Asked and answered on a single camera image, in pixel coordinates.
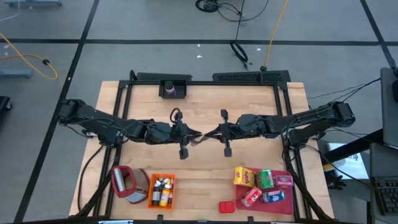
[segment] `red tray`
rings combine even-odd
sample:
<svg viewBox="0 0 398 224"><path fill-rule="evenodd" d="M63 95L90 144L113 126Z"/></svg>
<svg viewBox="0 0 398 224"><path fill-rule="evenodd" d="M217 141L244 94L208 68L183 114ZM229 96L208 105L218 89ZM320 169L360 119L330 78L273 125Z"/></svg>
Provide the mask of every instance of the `red tray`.
<svg viewBox="0 0 398 224"><path fill-rule="evenodd" d="M261 170L250 167L245 167L245 168L253 170L254 172L259 172ZM289 172L280 171L280 170L271 170L271 174L273 177L275 177L276 175L290 175ZM284 215L293 214L293 187L275 186L272 189L263 190L263 192L284 190L286 193L286 198L281 200L280 202L269 202L269 203L261 203L260 199L257 199L252 206L246 207L242 204L241 199L250 189L251 189L250 187L245 187L240 185L236 186L236 197L235 197L236 208L243 210L259 211L259 212L279 213Z"/></svg>

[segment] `small black container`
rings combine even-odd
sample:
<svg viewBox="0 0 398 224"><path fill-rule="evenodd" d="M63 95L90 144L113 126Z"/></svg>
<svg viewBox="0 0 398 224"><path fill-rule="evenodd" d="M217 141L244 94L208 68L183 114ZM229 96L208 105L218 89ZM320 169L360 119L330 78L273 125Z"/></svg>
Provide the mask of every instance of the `small black container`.
<svg viewBox="0 0 398 224"><path fill-rule="evenodd" d="M170 96L165 89L165 83L170 81L173 83L175 95ZM187 81L186 80L161 80L159 85L159 96L163 99L184 99L187 95Z"/></svg>

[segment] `green box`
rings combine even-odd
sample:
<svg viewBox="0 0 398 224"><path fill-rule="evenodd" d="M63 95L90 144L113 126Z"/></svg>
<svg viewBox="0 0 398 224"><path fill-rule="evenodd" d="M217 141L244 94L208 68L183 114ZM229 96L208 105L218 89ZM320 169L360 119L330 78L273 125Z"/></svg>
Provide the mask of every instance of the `green box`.
<svg viewBox="0 0 398 224"><path fill-rule="evenodd" d="M263 169L256 174L257 186L261 190L274 188L271 170Z"/></svg>

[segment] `keyboard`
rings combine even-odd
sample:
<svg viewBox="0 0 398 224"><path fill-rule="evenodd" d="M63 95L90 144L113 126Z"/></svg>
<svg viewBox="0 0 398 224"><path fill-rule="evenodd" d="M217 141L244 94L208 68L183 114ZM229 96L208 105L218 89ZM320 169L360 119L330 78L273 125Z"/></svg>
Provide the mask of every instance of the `keyboard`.
<svg viewBox="0 0 398 224"><path fill-rule="evenodd" d="M380 192L376 193L377 206L383 215L398 214L398 177L373 177L373 186Z"/></svg>

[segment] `red can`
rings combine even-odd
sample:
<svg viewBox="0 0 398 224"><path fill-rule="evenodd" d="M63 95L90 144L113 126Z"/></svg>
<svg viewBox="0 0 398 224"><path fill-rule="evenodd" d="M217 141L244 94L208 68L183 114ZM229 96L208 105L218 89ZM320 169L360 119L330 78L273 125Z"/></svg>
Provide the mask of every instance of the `red can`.
<svg viewBox="0 0 398 224"><path fill-rule="evenodd" d="M250 191L248 191L246 195L242 198L242 204L246 207L250 207L261 195L262 191L257 187L254 187Z"/></svg>

